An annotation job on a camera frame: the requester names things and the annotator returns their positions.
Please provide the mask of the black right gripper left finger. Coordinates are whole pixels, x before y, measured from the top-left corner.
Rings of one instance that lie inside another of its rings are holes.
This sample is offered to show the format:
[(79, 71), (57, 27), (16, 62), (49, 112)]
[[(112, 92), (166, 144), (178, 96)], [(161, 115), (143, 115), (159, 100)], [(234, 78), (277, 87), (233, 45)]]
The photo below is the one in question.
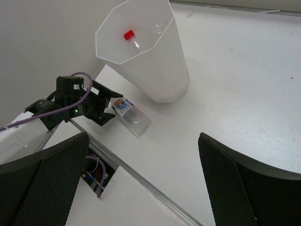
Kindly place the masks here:
[(81, 132), (0, 166), (2, 226), (64, 226), (89, 147)]

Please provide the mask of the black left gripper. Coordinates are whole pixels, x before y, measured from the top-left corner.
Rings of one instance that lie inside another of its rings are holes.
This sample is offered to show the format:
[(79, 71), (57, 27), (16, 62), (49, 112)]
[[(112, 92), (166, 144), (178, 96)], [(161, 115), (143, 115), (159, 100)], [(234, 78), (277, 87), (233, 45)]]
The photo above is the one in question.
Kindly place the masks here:
[[(115, 92), (106, 86), (93, 80), (93, 88), (98, 93), (90, 92), (86, 99), (76, 107), (61, 113), (53, 114), (47, 117), (48, 124), (59, 124), (62, 121), (68, 121), (72, 118), (85, 116), (86, 118), (94, 121), (99, 126), (105, 125), (107, 122), (115, 118), (116, 116), (111, 113), (105, 113), (104, 110), (108, 107), (109, 100), (112, 98), (121, 98), (122, 94)], [(55, 95), (55, 104), (60, 108), (76, 103), (81, 97), (58, 97)]]

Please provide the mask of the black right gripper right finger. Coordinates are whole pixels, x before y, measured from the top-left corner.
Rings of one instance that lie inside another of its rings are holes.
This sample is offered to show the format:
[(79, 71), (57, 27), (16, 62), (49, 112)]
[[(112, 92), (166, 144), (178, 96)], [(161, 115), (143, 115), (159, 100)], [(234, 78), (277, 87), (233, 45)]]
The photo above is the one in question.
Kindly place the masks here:
[(299, 226), (301, 175), (239, 153), (205, 133), (199, 156), (217, 226)]

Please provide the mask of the blue orange label plastic bottle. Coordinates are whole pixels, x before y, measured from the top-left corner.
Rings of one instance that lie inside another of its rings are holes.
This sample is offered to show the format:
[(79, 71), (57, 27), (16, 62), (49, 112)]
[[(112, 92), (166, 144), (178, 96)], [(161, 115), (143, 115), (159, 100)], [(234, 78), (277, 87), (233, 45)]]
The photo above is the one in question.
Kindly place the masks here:
[(115, 114), (134, 136), (141, 136), (150, 126), (150, 118), (127, 98), (112, 98), (110, 103)]

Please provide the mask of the red label plastic bottle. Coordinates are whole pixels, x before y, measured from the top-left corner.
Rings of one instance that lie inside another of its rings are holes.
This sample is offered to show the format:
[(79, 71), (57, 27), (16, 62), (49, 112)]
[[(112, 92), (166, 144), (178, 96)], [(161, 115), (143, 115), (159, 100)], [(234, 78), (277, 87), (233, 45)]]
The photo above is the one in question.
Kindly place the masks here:
[(136, 53), (140, 54), (143, 52), (146, 52), (149, 47), (141, 40), (139, 39), (135, 32), (133, 30), (127, 31), (123, 35), (124, 39), (128, 42), (128, 44), (131, 46), (131, 49)]

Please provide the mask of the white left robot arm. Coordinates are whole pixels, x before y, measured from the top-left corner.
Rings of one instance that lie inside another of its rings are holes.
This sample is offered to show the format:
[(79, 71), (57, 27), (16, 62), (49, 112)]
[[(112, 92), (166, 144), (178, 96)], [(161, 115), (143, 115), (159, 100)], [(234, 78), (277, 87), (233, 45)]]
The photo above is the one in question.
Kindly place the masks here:
[(56, 90), (46, 99), (28, 106), (11, 125), (0, 130), (0, 162), (11, 162), (40, 151), (61, 122), (85, 116), (103, 126), (115, 116), (105, 109), (113, 98), (122, 97), (92, 81), (84, 89), (81, 77), (64, 76), (56, 80)]

